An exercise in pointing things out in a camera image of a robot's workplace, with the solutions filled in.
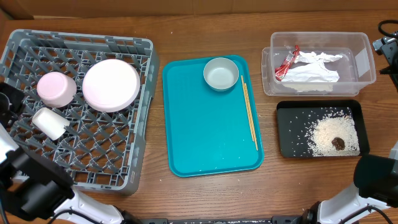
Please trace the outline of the wooden chopstick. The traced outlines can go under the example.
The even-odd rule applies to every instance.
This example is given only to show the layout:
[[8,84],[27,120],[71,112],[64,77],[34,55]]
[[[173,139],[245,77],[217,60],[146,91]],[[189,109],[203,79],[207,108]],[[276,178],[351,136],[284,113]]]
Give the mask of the wooden chopstick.
[[241,75],[241,83],[243,86],[243,94],[244,94],[244,99],[245,99],[245,104],[246,104],[246,111],[247,111],[247,115],[248,115],[248,122],[249,122],[250,131],[251,131],[251,137],[252,137],[252,141],[255,142],[254,126],[253,126],[253,121],[252,121],[252,115],[250,112],[250,102],[249,102],[249,97],[248,97],[248,91],[247,91],[247,86],[244,82],[244,78],[242,75]]
[[254,127],[254,121],[252,118],[251,104],[250,104],[250,99],[249,99],[249,95],[248,95],[248,87],[247,87],[246,83],[244,83],[244,93],[246,96],[246,103],[248,104],[248,115],[249,115],[249,123],[251,126],[252,137],[253,137],[253,141],[254,141],[254,144],[256,147],[256,151],[258,151],[256,132],[255,132],[255,127]]

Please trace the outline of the large white plate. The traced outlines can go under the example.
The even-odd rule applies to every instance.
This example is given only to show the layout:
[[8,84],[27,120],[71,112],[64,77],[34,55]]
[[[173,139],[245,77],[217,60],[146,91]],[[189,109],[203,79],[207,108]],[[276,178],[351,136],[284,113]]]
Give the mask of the large white plate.
[[138,96],[140,79],[130,64],[107,59],[94,64],[82,84],[85,101],[97,111],[112,113],[123,110]]

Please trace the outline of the red snack wrapper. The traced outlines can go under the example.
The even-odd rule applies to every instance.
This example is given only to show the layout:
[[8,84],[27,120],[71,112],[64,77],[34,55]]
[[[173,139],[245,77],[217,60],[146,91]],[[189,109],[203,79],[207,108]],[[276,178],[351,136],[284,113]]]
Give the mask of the red snack wrapper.
[[295,50],[293,52],[289,52],[281,66],[277,67],[275,71],[275,78],[278,81],[282,81],[289,71],[290,67],[294,64],[297,56],[299,55],[300,47],[298,45],[295,46]]

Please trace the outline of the white napkin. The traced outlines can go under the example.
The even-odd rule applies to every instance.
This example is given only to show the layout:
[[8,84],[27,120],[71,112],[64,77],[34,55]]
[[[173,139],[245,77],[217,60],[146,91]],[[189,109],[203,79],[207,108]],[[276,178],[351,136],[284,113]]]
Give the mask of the white napkin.
[[337,82],[338,72],[327,69],[325,64],[342,58],[342,55],[300,51],[290,67],[276,78],[282,82]]

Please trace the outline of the brown food scrap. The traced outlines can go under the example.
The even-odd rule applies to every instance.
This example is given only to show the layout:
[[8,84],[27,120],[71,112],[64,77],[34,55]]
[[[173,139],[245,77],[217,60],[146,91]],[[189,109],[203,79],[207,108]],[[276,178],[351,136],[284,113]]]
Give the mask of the brown food scrap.
[[342,151],[345,149],[345,142],[343,139],[336,137],[331,141],[332,145],[337,151]]

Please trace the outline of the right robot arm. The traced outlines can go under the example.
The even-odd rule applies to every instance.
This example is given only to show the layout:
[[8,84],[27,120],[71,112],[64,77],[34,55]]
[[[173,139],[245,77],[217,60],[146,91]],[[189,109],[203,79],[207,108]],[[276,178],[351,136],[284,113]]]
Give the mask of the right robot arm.
[[315,203],[292,223],[358,223],[377,212],[397,208],[397,145],[388,157],[365,155],[354,170],[353,183],[329,200]]

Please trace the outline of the white rice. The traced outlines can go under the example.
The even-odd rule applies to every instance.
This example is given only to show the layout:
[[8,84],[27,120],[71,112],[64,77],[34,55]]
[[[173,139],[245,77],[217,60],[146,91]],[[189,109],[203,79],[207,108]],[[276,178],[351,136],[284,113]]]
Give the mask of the white rice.
[[[349,107],[296,108],[289,123],[296,130],[289,129],[293,139],[294,156],[338,157],[358,156],[359,139],[352,110]],[[337,151],[331,141],[339,137],[345,142],[345,149]]]

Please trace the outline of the white cup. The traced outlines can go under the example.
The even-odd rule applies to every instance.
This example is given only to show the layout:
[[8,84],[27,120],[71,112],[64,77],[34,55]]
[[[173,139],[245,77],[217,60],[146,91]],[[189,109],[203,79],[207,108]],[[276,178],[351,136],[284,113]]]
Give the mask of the white cup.
[[70,125],[69,120],[48,108],[39,109],[32,117],[32,123],[45,133],[51,140],[60,138]]

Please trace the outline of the grey saucer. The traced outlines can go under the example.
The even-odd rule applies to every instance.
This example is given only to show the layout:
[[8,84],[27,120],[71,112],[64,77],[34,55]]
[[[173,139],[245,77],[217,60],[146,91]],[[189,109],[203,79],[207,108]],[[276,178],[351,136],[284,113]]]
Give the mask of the grey saucer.
[[217,57],[205,65],[203,78],[208,86],[215,91],[226,91],[236,84],[239,78],[239,69],[232,60]]

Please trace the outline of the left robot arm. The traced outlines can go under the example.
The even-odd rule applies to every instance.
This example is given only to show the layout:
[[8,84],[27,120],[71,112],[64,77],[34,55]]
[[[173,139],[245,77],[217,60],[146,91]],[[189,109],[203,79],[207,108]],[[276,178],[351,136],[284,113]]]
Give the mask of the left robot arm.
[[7,129],[24,109],[22,91],[1,83],[1,216],[53,223],[139,223],[113,205],[100,203],[73,186],[72,178],[56,163],[18,145]]

